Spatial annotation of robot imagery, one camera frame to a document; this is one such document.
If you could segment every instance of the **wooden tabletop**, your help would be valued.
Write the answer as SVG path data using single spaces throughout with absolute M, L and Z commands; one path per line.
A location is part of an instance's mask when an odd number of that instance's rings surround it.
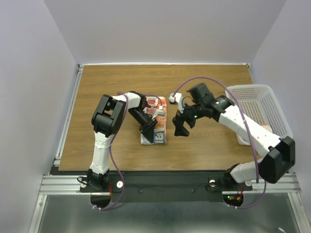
M 227 86 L 252 83 L 246 66 L 85 66 L 74 105 L 59 170 L 87 170 L 94 150 L 91 118 L 103 94 L 137 91 L 168 96 L 186 79 L 210 76 Z M 208 80 L 193 80 L 180 92 L 206 83 L 215 97 L 221 86 Z M 189 130 L 189 137 L 175 137 L 172 118 L 177 107 L 168 105 L 167 144 L 141 145 L 139 124 L 127 115 L 112 151 L 121 170 L 227 169 L 253 160 L 251 148 L 241 146 L 233 131 L 213 119 L 202 118 Z M 115 170 L 110 162 L 110 169 Z

